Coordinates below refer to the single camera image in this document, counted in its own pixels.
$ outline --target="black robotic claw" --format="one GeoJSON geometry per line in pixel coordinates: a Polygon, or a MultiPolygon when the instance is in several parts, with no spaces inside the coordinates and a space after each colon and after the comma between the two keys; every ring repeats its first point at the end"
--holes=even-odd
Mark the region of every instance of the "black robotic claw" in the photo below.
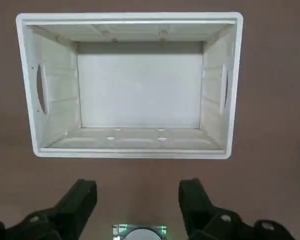
{"type": "Polygon", "coordinates": [[[33,212],[11,228],[0,222],[0,240],[78,240],[96,203],[96,182],[80,179],[53,208],[33,212]]]}
{"type": "MultiPolygon", "coordinates": [[[[235,212],[213,206],[198,179],[182,180],[178,195],[189,240],[294,240],[275,221],[259,220],[252,227],[235,212]]],[[[96,182],[78,180],[55,207],[11,228],[0,222],[0,240],[78,240],[96,203],[96,182]]]]}
{"type": "Polygon", "coordinates": [[[213,206],[198,179],[180,182],[179,206],[189,240],[294,240],[275,221],[258,220],[252,227],[235,212],[213,206]]]}

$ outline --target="brown surface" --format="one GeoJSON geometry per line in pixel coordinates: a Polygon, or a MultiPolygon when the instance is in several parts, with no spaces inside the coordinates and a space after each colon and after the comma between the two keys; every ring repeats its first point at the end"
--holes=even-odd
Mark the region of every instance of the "brown surface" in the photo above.
{"type": "Polygon", "coordinates": [[[300,240],[300,0],[0,1],[0,220],[50,207],[78,178],[98,183],[82,240],[111,224],[167,225],[186,234],[180,179],[199,177],[212,201],[253,223],[281,222],[300,240]],[[20,12],[208,12],[244,16],[231,160],[38,159],[32,152],[15,17],[20,12]]]}

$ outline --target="white plastic bin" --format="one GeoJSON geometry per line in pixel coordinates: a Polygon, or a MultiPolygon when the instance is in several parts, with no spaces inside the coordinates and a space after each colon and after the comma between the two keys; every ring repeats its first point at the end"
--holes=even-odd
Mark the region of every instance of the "white plastic bin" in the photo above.
{"type": "Polygon", "coordinates": [[[230,156],[240,13],[22,13],[16,23],[37,156],[230,156]]]}

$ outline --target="white plastic crate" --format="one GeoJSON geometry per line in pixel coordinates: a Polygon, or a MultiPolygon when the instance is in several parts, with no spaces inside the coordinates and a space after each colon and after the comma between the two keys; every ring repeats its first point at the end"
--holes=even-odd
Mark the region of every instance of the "white plastic crate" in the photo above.
{"type": "Polygon", "coordinates": [[[240,13],[22,13],[16,24],[37,156],[230,156],[240,13]]]}

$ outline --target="screw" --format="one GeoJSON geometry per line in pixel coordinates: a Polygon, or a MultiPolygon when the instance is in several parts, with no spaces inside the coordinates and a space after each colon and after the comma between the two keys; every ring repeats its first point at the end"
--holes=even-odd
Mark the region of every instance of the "screw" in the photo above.
{"type": "Polygon", "coordinates": [[[34,217],[30,218],[29,221],[30,221],[30,223],[35,223],[38,220],[39,220],[39,217],[38,216],[34,216],[34,217]]]}
{"type": "Polygon", "coordinates": [[[221,219],[225,222],[231,222],[231,217],[228,215],[222,215],[221,219]]]}
{"type": "Polygon", "coordinates": [[[271,230],[271,231],[275,230],[275,227],[269,222],[263,222],[262,227],[264,229],[271,230]]]}

